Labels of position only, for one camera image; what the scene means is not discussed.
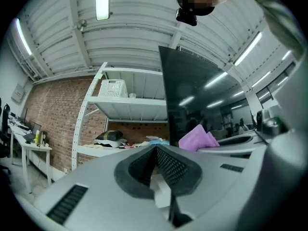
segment black air vent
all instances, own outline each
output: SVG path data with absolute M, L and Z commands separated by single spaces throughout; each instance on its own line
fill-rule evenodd
M 55 222 L 63 225 L 63 223 L 73 212 L 87 190 L 87 187 L 79 185 L 73 186 L 67 192 L 67 194 L 51 209 L 47 216 Z
M 230 165 L 230 164 L 223 164 L 220 167 L 224 168 L 224 169 L 232 170 L 232 171 L 235 171 L 235 172 L 239 172 L 239 173 L 241 173 L 244 169 L 243 167 L 237 167 L 237 166 L 233 166 L 233 165 Z

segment pillow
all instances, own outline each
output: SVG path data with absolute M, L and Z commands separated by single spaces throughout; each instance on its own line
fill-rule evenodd
M 100 134 L 95 139 L 100 140 L 100 141 L 104 141 L 104 140 L 117 141 L 122 136 L 123 136 L 123 133 L 121 133 L 120 131 L 107 131 L 107 132 Z

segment floor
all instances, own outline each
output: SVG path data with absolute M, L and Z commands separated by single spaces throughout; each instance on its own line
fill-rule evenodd
M 48 188 L 48 181 L 44 175 L 37 171 L 31 164 L 27 166 L 28 177 L 32 193 L 28 193 L 26 190 L 26 184 L 23 177 L 23 168 L 21 160 L 21 152 L 18 153 L 18 157 L 14 157 L 13 165 L 11 165 L 10 158 L 0 158 L 0 164 L 10 169 L 11 175 L 9 175 L 11 181 L 11 190 L 22 197 L 24 197 L 31 204 L 34 203 L 35 199 Z

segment bottle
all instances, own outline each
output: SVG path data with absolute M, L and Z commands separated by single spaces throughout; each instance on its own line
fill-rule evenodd
M 37 130 L 37 133 L 35 135 L 35 144 L 38 145 L 39 144 L 39 130 Z

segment ceiling beam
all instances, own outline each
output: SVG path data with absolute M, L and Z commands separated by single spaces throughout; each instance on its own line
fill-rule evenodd
M 72 28 L 72 36 L 74 43 L 77 46 L 79 56 L 81 57 L 84 66 L 90 67 L 91 61 L 85 46 L 85 42 L 82 37 L 82 33 L 76 28 L 77 22 L 79 20 L 77 0 L 67 0 L 67 10 L 68 22 L 70 27 Z
M 43 57 L 41 56 L 41 54 L 38 52 L 38 50 L 36 49 L 36 46 L 33 42 L 33 39 L 31 37 L 31 33 L 29 31 L 29 28 L 27 26 L 25 26 L 25 24 L 23 24 L 23 22 L 20 20 L 20 27 L 22 28 L 24 37 L 28 43 L 28 46 L 32 52 L 32 56 L 36 59 L 36 61 L 38 62 L 38 65 L 40 66 L 40 68 L 43 70 L 43 72 L 47 75 L 47 76 L 52 76 L 53 73 L 50 70 L 50 68 L 47 66 L 47 64 L 45 63 Z
M 182 30 L 184 30 L 185 27 L 186 27 L 186 24 L 184 24 L 183 22 L 178 22 L 177 29 L 175 30 L 172 36 L 171 42 L 169 44 L 169 48 L 175 49 L 178 46 L 179 41 L 182 36 Z

